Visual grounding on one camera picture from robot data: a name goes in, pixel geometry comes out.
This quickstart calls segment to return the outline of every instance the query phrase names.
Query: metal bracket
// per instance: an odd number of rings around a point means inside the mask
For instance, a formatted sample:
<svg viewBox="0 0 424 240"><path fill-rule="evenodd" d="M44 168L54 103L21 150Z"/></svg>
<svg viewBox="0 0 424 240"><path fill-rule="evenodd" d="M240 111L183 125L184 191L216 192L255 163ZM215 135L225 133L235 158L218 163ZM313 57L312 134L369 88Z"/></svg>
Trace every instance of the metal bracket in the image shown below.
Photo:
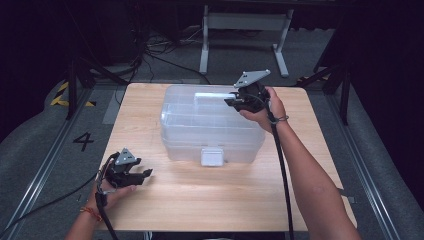
<svg viewBox="0 0 424 240"><path fill-rule="evenodd" d="M255 71L255 72L243 72L243 75L234 84L234 88L241 88L249 86L250 84L259 81L260 79L268 76L271 73L270 70Z"/></svg>

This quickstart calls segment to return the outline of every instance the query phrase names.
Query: forearm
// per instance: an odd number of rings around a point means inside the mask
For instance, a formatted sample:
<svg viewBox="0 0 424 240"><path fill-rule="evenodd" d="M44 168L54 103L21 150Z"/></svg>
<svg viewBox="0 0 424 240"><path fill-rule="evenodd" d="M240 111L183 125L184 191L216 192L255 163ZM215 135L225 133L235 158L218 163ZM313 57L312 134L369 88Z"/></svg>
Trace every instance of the forearm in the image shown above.
<svg viewBox="0 0 424 240"><path fill-rule="evenodd" d="M350 222L343 201L331 178L305 148L288 122L277 124L277 131L290 170L293 191L299 210L311 233L334 234L340 225L342 234L356 230ZM330 239L332 236L316 238Z"/></svg>
<svg viewBox="0 0 424 240"><path fill-rule="evenodd" d="M97 219L88 212L80 212L65 240L91 240L98 224Z"/></svg>

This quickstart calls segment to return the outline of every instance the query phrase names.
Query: gray carpet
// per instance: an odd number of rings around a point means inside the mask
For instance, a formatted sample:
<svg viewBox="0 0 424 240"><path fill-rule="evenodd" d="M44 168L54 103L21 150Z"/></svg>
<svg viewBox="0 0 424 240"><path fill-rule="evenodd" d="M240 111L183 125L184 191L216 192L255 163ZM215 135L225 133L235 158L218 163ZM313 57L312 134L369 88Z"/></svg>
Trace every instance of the gray carpet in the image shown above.
<svg viewBox="0 0 424 240"><path fill-rule="evenodd" d="M278 39L278 35L262 32L254 37L246 37L237 32L214 33L211 35L206 77L212 84L231 85L240 77L242 71L269 69L271 75L263 79L263 84L293 86L297 78L313 74L312 69L331 35L332 31L290 31L283 48L290 77L283 79L279 76L270 48L274 39ZM194 42L171 53L157 56L198 70L200 49L201 44ZM145 56L145 60L150 67L143 63L133 82L206 84L204 78L192 71L148 56ZM111 69L124 67L125 64L121 64ZM64 139L52 171L41 186L41 192L32 209L70 192L96 173L119 109L118 102L125 91L124 87L113 86L108 80L99 82L101 84L94 88L89 98L97 103L96 106L82 108L67 138ZM316 82L308 86L308 95L345 186L345 192L354 198L351 206L360 234L363 239L385 239L355 170L353 156L337 127L337 121L340 120L331 113L329 96L319 91L322 84ZM0 145L0 176L3 177L0 183L0 229L6 227L64 123L67 108L50 106L59 85L60 83L46 97L44 112L22 124ZM354 91L350 97L348 117L348 128L381 193L400 239L424 239L423 212L399 177ZM94 142L89 143L82 151L83 144L73 143L73 140L85 133L90 133L90 139ZM62 202L28 217L12 239L62 239L79 213L79 208L84 204L90 188L91 184ZM119 232L118 236L121 239L142 239L142 233ZM307 238L307 233L296 233L296 239ZM107 232L97 231L94 239L111 238Z"/></svg>

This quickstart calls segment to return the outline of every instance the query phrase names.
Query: printed number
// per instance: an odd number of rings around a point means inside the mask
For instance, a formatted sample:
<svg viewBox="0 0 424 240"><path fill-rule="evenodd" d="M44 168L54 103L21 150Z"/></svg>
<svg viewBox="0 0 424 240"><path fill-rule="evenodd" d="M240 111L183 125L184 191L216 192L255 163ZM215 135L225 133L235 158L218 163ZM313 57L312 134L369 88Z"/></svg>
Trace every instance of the printed number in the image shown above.
<svg viewBox="0 0 424 240"><path fill-rule="evenodd" d="M85 148L87 147L87 143L93 143L94 142L94 140L90 140L90 136L91 136L91 133L86 132L82 136L74 139L74 143L83 143L84 144L84 145L82 145L81 152L85 151Z"/></svg>

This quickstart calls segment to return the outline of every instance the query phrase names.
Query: equipment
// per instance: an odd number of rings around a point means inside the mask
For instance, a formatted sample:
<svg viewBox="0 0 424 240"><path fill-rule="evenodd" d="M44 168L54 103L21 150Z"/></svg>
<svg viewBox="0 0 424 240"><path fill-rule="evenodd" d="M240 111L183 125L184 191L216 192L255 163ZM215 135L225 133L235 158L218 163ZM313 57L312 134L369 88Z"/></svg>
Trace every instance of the equipment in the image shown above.
<svg viewBox="0 0 424 240"><path fill-rule="evenodd" d="M140 161L141 158L135 158L127 148L124 148L121 153L117 152L110 155L96 179L97 192L95 196L97 208L114 240L118 239L118 237L104 210L107 205L107 195L114 193L121 187L143 184L144 179L151 175L153 169L145 170L143 173L129 173L133 166L140 164ZM103 179L106 179L115 189L103 190Z"/></svg>
<svg viewBox="0 0 424 240"><path fill-rule="evenodd" d="M256 71L256 72L243 72L234 88L238 88L238 92L231 92L235 98L224 99L228 106L234 107L237 112L240 110L247 110L249 112L257 113L264 109L264 103L269 99L269 93L265 87L258 81L271 71Z"/></svg>

